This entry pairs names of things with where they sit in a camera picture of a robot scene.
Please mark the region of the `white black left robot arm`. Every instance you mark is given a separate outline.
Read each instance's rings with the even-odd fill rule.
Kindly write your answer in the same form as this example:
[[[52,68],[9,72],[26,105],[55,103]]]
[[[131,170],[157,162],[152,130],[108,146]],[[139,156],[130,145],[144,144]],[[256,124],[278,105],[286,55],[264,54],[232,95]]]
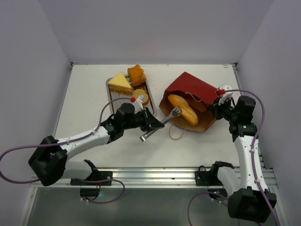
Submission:
[[[74,156],[116,141],[127,129],[140,128],[143,132],[150,132],[163,127],[164,124],[148,108],[135,113],[133,104],[123,103],[114,114],[89,132],[62,139],[44,138],[28,164],[43,186],[50,186],[63,177],[67,162]]]

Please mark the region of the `long fake baguette bread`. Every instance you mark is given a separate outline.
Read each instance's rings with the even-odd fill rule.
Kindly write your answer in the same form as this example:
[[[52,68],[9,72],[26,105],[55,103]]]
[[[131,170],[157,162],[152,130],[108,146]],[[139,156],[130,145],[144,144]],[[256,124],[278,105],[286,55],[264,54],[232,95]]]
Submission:
[[[201,100],[195,100],[192,97],[186,98],[186,102],[190,107],[195,108],[197,111],[205,113],[207,111],[207,106]]]

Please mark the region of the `triangular fake sandwich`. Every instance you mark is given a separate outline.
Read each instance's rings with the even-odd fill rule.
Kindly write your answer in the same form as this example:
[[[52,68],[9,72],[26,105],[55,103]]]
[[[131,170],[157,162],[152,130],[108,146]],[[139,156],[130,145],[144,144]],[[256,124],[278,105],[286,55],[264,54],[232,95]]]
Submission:
[[[108,81],[108,85],[115,91],[132,93],[132,86],[125,78],[123,72],[118,73]]]

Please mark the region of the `red brown paper bag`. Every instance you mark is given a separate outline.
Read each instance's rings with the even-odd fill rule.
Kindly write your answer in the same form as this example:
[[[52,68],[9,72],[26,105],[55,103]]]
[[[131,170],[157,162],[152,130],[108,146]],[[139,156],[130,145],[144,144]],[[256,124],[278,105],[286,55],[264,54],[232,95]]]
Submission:
[[[182,114],[171,122],[173,125],[194,132],[203,133],[215,122],[209,109],[218,98],[217,88],[183,72],[164,91],[159,108],[167,116],[171,110],[179,106]]]

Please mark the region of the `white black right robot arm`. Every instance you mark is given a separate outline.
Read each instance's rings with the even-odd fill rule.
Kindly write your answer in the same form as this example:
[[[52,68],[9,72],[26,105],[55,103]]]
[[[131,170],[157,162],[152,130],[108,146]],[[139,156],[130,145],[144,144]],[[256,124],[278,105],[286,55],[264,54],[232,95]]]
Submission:
[[[257,127],[252,123],[256,101],[240,96],[235,106],[231,99],[217,98],[210,110],[217,120],[229,122],[229,131],[237,150],[240,177],[227,162],[215,162],[210,181],[224,186],[228,194],[228,214],[232,218],[265,223],[277,203],[264,180],[259,158]]]

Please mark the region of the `orange fake bread loaf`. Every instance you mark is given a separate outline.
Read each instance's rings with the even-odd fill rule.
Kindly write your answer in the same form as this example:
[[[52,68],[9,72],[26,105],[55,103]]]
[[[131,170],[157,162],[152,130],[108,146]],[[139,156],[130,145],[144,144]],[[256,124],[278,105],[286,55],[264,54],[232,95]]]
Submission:
[[[144,70],[140,65],[128,68],[127,74],[133,87],[139,86],[146,81]]]

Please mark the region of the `metal kitchen tongs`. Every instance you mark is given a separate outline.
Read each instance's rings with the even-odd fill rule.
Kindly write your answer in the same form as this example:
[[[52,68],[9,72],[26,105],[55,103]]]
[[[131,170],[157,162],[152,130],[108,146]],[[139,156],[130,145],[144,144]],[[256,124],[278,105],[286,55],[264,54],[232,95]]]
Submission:
[[[152,134],[154,134],[159,129],[164,128],[164,126],[171,121],[174,118],[177,118],[181,116],[182,110],[180,107],[175,107],[172,109],[172,111],[169,113],[168,116],[166,116],[162,121],[156,122],[155,125],[151,125],[150,129],[148,129],[142,136],[140,136],[140,140],[142,142],[146,141]]]

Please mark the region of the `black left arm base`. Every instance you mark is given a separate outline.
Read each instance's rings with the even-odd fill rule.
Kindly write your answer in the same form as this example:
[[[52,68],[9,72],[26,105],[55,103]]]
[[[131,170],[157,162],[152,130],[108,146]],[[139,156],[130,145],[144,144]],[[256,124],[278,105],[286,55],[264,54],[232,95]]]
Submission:
[[[94,188],[80,188],[80,197],[85,201],[94,201],[100,195],[101,186],[111,186],[113,179],[112,171],[99,171],[97,167],[90,161],[84,160],[84,166],[89,166],[90,174],[85,179],[72,178],[71,186],[95,186]]]

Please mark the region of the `oval fake bread roll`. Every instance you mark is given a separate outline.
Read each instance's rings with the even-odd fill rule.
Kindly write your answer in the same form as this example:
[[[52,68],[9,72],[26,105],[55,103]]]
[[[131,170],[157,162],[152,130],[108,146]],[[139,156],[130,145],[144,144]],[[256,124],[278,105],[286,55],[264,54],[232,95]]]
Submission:
[[[171,94],[167,97],[168,101],[174,107],[180,107],[182,110],[182,117],[192,126],[198,124],[198,116],[196,112],[189,106],[188,102],[181,96]]]

